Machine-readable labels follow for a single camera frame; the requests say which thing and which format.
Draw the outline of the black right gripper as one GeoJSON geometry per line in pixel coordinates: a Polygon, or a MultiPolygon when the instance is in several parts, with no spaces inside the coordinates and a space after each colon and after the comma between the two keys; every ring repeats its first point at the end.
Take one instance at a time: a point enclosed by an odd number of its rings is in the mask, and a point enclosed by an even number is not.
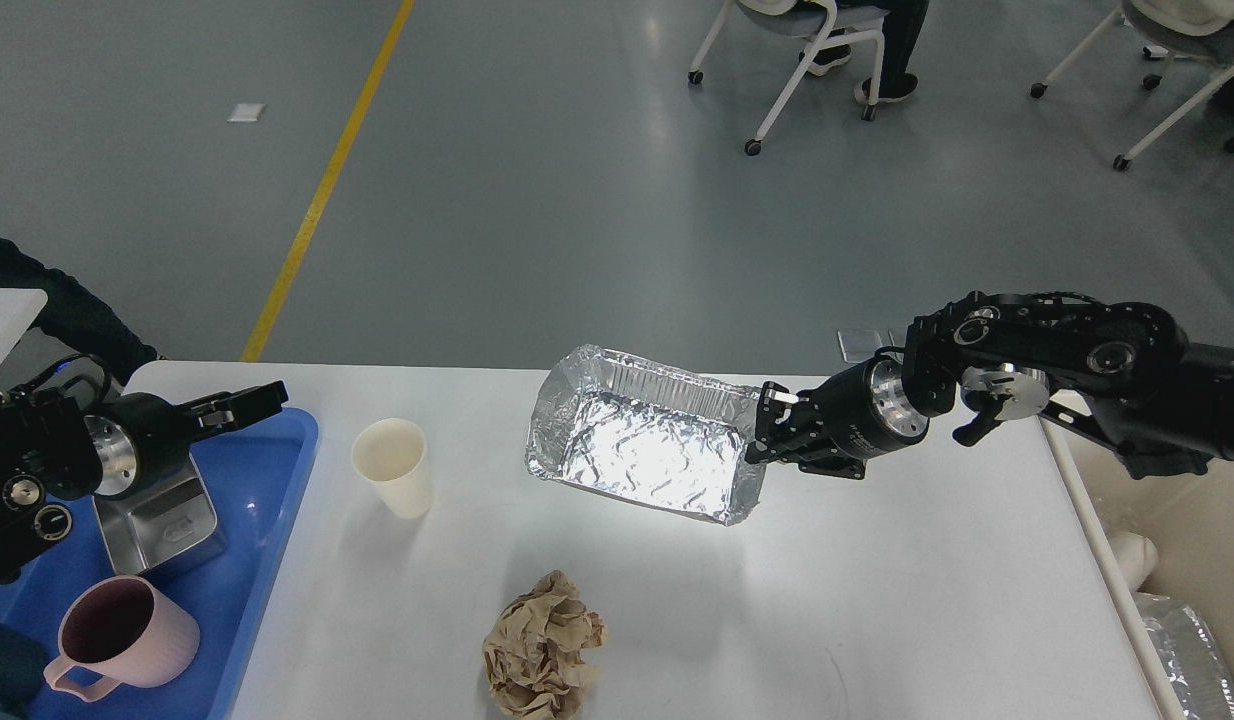
{"type": "Polygon", "coordinates": [[[872,357],[806,389],[803,396],[765,382],[756,405],[756,438],[745,448],[745,461],[861,479],[869,459],[921,443],[928,429],[929,417],[905,395],[900,361],[872,357]],[[817,438],[806,436],[812,430],[817,438]]]}

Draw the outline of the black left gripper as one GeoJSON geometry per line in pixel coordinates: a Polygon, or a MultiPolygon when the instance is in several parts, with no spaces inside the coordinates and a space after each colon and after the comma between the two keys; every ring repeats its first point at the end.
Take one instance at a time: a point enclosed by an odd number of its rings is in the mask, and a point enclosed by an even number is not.
{"type": "Polygon", "coordinates": [[[132,496],[181,471],[193,437],[216,437],[275,416],[288,403],[284,382],[251,387],[175,406],[151,393],[118,396],[85,414],[88,437],[100,461],[91,495],[132,496]]]}

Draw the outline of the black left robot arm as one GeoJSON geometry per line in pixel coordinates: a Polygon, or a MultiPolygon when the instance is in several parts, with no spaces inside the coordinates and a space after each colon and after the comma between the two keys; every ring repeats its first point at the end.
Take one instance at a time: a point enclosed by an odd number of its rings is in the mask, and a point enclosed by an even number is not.
{"type": "Polygon", "coordinates": [[[0,389],[0,584],[14,583],[72,532],[68,503],[123,501],[173,478],[193,445],[248,429],[288,403],[283,382],[172,404],[123,395],[99,356],[67,377],[79,354],[0,389]]]}

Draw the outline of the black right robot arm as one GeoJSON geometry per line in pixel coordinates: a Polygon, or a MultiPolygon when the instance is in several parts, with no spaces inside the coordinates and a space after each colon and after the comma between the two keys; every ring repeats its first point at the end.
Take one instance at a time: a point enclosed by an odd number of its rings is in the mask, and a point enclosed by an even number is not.
{"type": "Polygon", "coordinates": [[[764,383],[745,459],[859,479],[956,404],[972,411],[951,432],[966,447],[1041,416],[1111,451],[1135,479],[1234,461],[1234,347],[1190,341],[1153,304],[1075,291],[972,291],[821,387],[764,383]]]}

